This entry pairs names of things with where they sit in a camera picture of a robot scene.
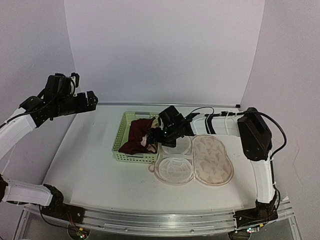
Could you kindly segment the dark red bra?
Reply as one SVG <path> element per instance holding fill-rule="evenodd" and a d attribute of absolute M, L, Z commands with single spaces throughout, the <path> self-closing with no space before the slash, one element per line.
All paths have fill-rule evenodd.
<path fill-rule="evenodd" d="M 129 128 L 128 141 L 125 142 L 118 151 L 129 155 L 155 154 L 149 153 L 148 150 L 141 145 L 142 137 L 148 133 L 154 119 L 154 117 L 150 119 L 140 118 L 132 121 Z"/>

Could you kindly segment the floral mesh laundry bag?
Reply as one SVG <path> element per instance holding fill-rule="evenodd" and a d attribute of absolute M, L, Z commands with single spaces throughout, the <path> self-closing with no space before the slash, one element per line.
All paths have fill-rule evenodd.
<path fill-rule="evenodd" d="M 179 138 L 175 148 L 162 146 L 158 159 L 148 170 L 172 185 L 196 180 L 207 186 L 223 186 L 234 176 L 225 145 L 211 135 Z"/>

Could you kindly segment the green plastic basket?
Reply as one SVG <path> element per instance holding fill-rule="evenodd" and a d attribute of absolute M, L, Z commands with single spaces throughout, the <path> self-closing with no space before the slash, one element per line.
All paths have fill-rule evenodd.
<path fill-rule="evenodd" d="M 153 112 L 123 113 L 112 147 L 118 162 L 152 164 L 157 160 L 160 147 L 157 143 L 148 143 L 147 137 L 159 126 L 158 117 Z"/>

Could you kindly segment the beige bra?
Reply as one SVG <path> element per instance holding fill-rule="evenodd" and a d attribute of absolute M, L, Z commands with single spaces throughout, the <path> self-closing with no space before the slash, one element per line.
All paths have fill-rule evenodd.
<path fill-rule="evenodd" d="M 160 126 L 159 124 L 159 121 L 157 118 L 155 118 L 153 121 L 152 121 L 152 124 L 148 130 L 148 132 L 142 137 L 142 140 L 140 142 L 140 144 L 145 147 L 148 152 L 150 154 L 155 154 L 158 150 L 158 147 L 157 147 L 157 144 L 156 143 L 150 143 L 150 135 L 151 135 L 151 132 L 153 129 L 155 128 L 158 128 Z"/>

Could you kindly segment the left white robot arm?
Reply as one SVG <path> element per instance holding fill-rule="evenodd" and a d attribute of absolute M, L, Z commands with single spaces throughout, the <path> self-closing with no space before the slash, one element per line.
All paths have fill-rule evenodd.
<path fill-rule="evenodd" d="M 36 163 L 31 150 L 39 150 L 34 131 L 47 121 L 95 111 L 98 97 L 92 90 L 79 92 L 80 76 L 71 73 L 50 75 L 37 95 L 24 100 L 13 114 L 0 125 L 0 201 L 15 205 L 47 206 L 57 219 L 67 214 L 67 207 L 56 197 L 61 193 L 53 186 L 36 183 L 35 177 L 22 173 L 23 168 L 35 174 Z"/>

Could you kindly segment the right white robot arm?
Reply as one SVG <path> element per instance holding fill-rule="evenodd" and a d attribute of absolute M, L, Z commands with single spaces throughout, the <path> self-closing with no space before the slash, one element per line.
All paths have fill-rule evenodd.
<path fill-rule="evenodd" d="M 158 115 L 160 126 L 151 129 L 146 137 L 149 144 L 160 143 L 175 147 L 177 139 L 200 135 L 232 135 L 240 138 L 245 157 L 253 167 L 257 197 L 260 203 L 252 209 L 252 218 L 262 222 L 271 212 L 269 205 L 279 196 L 275 186 L 272 161 L 288 142 L 283 128 L 270 116 L 249 107 L 242 112 L 222 111 L 200 113 L 198 108 L 183 116 L 171 105 Z M 280 131 L 283 144 L 273 150 L 272 132 L 265 120 L 271 121 Z"/>

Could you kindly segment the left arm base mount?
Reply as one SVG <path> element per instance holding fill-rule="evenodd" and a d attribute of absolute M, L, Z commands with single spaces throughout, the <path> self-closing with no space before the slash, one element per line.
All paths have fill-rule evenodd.
<path fill-rule="evenodd" d="M 55 219 L 72 221 L 74 224 L 81 224 L 84 220 L 85 209 L 76 205 L 64 203 L 64 196 L 56 187 L 44 184 L 50 193 L 52 199 L 48 206 L 42 206 L 40 212 Z"/>

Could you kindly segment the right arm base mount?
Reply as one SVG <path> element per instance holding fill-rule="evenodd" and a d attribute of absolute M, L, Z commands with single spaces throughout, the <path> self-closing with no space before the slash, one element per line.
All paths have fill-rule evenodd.
<path fill-rule="evenodd" d="M 278 219 L 278 207 L 274 201 L 262 203 L 255 201 L 254 208 L 237 210 L 233 217 L 235 218 L 236 229 L 240 230 L 250 226 L 266 224 Z"/>

